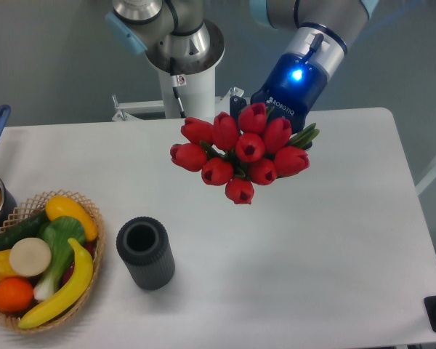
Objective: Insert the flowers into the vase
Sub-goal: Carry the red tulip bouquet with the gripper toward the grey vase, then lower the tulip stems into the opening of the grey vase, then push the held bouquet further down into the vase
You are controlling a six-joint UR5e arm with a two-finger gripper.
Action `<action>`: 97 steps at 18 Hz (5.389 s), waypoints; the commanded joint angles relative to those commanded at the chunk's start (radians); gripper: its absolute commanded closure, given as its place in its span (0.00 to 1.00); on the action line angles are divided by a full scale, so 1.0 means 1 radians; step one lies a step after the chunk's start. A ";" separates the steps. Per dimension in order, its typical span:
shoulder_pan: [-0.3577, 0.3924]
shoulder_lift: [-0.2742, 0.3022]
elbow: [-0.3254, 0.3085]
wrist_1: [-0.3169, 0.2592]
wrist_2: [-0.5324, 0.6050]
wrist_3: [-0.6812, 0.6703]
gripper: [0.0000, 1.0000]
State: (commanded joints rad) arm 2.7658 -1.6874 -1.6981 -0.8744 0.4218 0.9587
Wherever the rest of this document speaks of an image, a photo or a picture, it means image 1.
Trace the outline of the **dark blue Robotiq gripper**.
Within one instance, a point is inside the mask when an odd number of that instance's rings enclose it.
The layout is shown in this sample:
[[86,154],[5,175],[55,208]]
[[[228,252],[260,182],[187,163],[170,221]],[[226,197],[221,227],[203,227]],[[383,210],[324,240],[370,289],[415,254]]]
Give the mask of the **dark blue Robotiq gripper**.
[[[262,87],[251,96],[250,103],[265,103],[273,109],[269,120],[288,119],[295,134],[303,130],[307,114],[326,85],[327,77],[322,70],[303,63],[295,54],[285,53]],[[229,114],[236,122],[245,107],[245,98],[230,97]]]

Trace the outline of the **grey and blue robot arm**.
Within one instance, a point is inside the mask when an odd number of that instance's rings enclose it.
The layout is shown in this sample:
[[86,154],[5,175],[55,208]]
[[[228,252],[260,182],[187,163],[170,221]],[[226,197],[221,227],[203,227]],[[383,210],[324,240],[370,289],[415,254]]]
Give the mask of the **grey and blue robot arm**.
[[[294,37],[250,101],[304,128],[307,114],[371,18],[375,1],[251,1],[254,19]],[[225,53],[202,1],[115,1],[106,23],[125,50],[157,70],[168,119],[211,118],[215,68]]]

